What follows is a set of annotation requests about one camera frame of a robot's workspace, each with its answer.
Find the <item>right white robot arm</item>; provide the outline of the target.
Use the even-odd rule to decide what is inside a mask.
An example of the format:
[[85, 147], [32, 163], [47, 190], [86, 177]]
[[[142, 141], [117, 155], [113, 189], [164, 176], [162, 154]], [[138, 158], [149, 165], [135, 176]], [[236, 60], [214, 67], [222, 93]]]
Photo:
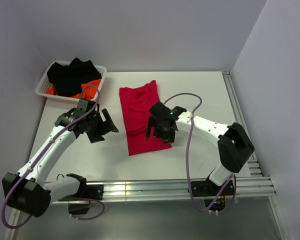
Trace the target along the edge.
[[217, 147], [219, 163], [207, 177], [206, 183], [206, 189], [212, 195], [223, 190], [224, 183], [241, 171], [255, 151], [245, 129], [237, 122], [231, 125], [214, 122], [195, 116], [183, 108], [150, 112], [146, 139], [154, 136], [165, 144], [172, 144], [176, 131], [194, 134]]

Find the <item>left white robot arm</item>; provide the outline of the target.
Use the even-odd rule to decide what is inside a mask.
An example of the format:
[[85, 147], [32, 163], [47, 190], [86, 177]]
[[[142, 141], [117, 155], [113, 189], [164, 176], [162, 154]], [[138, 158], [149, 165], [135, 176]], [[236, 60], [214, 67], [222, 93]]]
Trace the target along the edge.
[[63, 179], [47, 183], [47, 177], [64, 151], [81, 135], [87, 134], [91, 143], [104, 141], [104, 135], [117, 133], [107, 109], [93, 111], [77, 121], [82, 111], [72, 108], [60, 115], [48, 139], [37, 153], [17, 173], [8, 172], [2, 179], [4, 206], [40, 217], [55, 201], [68, 196], [81, 200], [88, 193], [87, 179], [68, 173]]

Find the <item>red t shirt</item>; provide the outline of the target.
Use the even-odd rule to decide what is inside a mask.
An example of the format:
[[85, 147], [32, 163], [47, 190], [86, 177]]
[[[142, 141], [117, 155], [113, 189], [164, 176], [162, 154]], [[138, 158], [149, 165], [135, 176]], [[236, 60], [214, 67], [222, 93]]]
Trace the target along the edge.
[[150, 117], [149, 109], [160, 101], [155, 80], [137, 88], [121, 87], [119, 99], [129, 156], [166, 150], [172, 147], [153, 136], [146, 139]]

